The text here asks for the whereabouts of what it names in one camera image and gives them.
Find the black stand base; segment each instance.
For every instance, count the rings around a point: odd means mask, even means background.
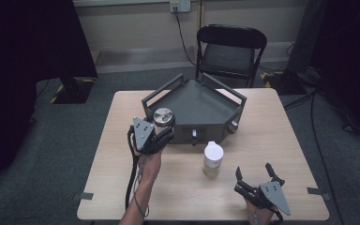
[[[301,85],[297,74],[272,72],[264,73],[261,76],[265,87],[275,89],[279,96],[305,95],[307,93]]]
[[[79,91],[77,92],[68,92],[64,85],[61,85],[56,95],[52,98],[51,104],[83,104],[86,102],[89,97],[90,90],[92,90],[93,84],[95,80],[92,79],[84,79],[84,80],[76,80]]]

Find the chair backrest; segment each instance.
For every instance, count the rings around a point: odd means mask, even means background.
[[[197,34],[198,45],[201,42],[264,50],[267,37],[254,28],[210,24],[202,27]]]

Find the chair seat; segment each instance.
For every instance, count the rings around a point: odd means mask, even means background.
[[[250,75],[253,60],[254,49],[208,44],[203,54],[202,69]]]

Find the light wood table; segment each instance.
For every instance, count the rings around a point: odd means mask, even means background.
[[[236,89],[247,97],[239,129],[220,145],[224,157],[219,174],[203,173],[205,144],[169,144],[149,203],[149,220],[247,220],[246,203],[233,188],[240,166],[244,181],[256,187],[271,180],[264,167],[269,162],[284,179],[283,191],[292,214],[285,220],[326,220],[328,210],[316,188],[289,119],[273,89]],[[127,132],[133,116],[144,118],[142,99],[152,91],[117,92],[103,129],[84,189],[94,193],[81,200],[80,219],[120,219],[132,158]]]

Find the white bottle cap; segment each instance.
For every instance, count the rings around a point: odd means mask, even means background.
[[[203,162],[210,168],[217,168],[221,165],[224,151],[223,148],[215,142],[209,142],[204,149]]]

